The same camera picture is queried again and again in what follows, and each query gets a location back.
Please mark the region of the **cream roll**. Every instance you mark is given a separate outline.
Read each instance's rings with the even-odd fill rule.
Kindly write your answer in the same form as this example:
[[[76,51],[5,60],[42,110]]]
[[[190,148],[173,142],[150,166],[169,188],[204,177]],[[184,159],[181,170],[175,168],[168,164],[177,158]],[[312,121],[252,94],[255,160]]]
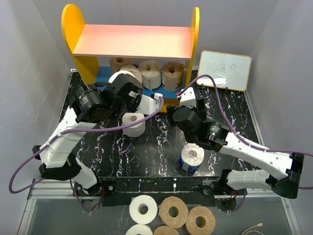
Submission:
[[[156,60],[144,61],[138,69],[145,89],[154,91],[161,86],[161,66]]]
[[[142,83],[142,75],[141,75],[139,69],[136,68],[135,66],[133,66],[133,65],[125,65],[120,70],[130,72],[132,75],[134,75],[136,77],[136,79],[140,83]]]

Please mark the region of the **cream roll front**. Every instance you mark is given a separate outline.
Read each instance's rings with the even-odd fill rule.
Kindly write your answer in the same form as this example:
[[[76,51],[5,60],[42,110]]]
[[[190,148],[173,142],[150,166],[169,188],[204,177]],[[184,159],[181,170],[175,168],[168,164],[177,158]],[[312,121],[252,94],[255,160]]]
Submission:
[[[161,86],[161,66],[156,60],[144,61],[138,69],[145,89],[154,91]]]

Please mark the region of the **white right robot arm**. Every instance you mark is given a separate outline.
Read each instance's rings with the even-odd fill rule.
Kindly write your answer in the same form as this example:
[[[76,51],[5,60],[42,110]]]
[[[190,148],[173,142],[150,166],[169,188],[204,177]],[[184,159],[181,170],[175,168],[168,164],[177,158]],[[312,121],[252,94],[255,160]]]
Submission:
[[[204,186],[207,192],[213,195],[230,194],[250,188],[272,190],[289,199],[297,197],[303,154],[270,152],[265,147],[234,134],[229,127],[205,118],[203,99],[199,99],[197,104],[200,107],[166,107],[170,124],[183,131],[186,141],[258,167],[258,170],[249,171],[224,169],[217,181]]]

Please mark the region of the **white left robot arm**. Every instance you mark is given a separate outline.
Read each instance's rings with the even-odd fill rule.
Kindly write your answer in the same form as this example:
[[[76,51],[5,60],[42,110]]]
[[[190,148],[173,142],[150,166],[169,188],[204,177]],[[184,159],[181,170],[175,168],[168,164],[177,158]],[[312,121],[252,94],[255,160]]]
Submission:
[[[40,176],[58,181],[73,180],[87,194],[98,194],[99,178],[73,154],[73,148],[97,123],[135,111],[142,100],[142,89],[136,77],[125,70],[114,73],[107,82],[79,87],[47,143],[33,147],[39,152],[35,158],[42,162]]]

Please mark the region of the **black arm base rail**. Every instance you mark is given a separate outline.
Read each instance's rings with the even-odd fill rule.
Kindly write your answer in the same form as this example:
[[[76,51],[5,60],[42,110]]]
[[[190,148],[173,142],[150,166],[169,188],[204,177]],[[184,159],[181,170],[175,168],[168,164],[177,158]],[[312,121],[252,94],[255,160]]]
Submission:
[[[210,183],[218,181],[217,177],[101,177],[91,189],[83,189],[78,183],[75,190],[79,196],[97,197],[103,207],[128,205],[139,195],[152,197],[159,205],[165,198],[175,196],[186,204],[215,206],[218,198],[237,199],[244,194],[241,189],[237,193],[209,192]]]

